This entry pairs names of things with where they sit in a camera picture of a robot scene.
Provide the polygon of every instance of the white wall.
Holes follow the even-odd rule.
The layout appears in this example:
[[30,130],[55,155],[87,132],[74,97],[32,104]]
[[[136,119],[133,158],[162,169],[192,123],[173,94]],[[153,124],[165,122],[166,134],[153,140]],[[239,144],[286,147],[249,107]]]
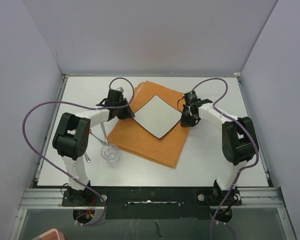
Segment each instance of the white wall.
[[242,72],[270,175],[300,240],[300,0],[279,0]]
[[[40,102],[54,100],[61,73],[22,0],[0,0],[0,240],[12,229],[24,188],[38,157],[22,136],[22,120]],[[28,133],[42,149],[53,106],[29,120]]]
[[23,1],[64,73],[205,77],[242,70],[277,2]]

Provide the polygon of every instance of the square plate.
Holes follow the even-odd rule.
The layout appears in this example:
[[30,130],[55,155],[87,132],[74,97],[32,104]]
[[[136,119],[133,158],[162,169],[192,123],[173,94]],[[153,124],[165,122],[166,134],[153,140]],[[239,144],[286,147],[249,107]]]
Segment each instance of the square plate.
[[135,113],[134,120],[159,139],[180,121],[181,114],[155,95]]

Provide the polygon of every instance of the white table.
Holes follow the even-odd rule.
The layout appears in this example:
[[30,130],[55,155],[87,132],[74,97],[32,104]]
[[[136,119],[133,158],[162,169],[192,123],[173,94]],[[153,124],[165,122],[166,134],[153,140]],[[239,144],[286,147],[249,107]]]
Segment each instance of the white table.
[[[107,96],[109,82],[113,78],[71,76],[68,78],[62,100],[90,107],[94,106]],[[204,78],[196,77],[129,77],[128,79],[135,87],[142,81],[151,81],[184,93],[190,91],[201,80],[204,80]],[[217,106],[230,114],[247,116],[237,79],[224,79],[229,85],[228,94]],[[116,81],[112,87],[123,87],[124,96],[127,99],[132,95],[131,87],[123,80]],[[224,85],[221,81],[210,81],[199,86],[196,92],[200,98],[208,98],[214,101],[224,92]],[[52,147],[52,139],[63,113],[75,114],[82,111],[84,109],[61,104],[56,117],[46,157],[63,169],[65,169],[65,165],[57,151]],[[105,123],[107,134],[110,133],[116,122],[117,118]],[[99,138],[103,138],[99,125],[94,127],[92,132]],[[90,135],[87,153],[91,162],[85,162],[85,167],[87,176],[93,186],[210,187],[213,186],[214,180],[224,166],[223,163],[226,162],[221,149],[221,132],[203,120],[190,130],[177,167],[174,169],[124,151],[120,151],[121,159],[118,165],[111,167],[102,159],[100,155],[101,148],[102,145]],[[38,182],[39,186],[61,186],[67,182],[67,176],[47,162],[43,163]],[[242,172],[238,180],[238,186],[268,187],[261,161],[257,166]]]

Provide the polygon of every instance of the gray floor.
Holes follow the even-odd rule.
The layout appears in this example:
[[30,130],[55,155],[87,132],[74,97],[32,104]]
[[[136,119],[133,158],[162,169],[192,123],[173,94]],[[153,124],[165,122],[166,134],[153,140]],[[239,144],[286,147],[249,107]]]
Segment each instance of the gray floor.
[[[49,229],[57,228],[66,240],[207,240],[210,221],[193,218],[158,220],[105,220],[95,227],[74,226],[72,210],[28,210],[20,240],[31,240]],[[230,225],[242,240],[283,240],[280,219],[274,208],[236,208]],[[225,226],[215,226],[214,240],[232,240]]]

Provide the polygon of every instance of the orange cloth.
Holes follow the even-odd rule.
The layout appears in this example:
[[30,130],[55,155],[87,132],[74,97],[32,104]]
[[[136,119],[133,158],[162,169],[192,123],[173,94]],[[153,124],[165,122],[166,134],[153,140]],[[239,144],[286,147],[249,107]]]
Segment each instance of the orange cloth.
[[[150,81],[140,83],[135,88],[135,95],[130,104],[134,113],[155,95],[158,95],[175,109],[177,109],[178,100],[183,97],[181,92]],[[181,100],[179,106],[182,106],[183,103],[184,100]],[[116,144],[124,151],[175,168],[189,131],[190,128],[181,127],[178,122],[164,137],[158,139],[134,119],[129,118],[118,121],[109,134],[108,141]]]

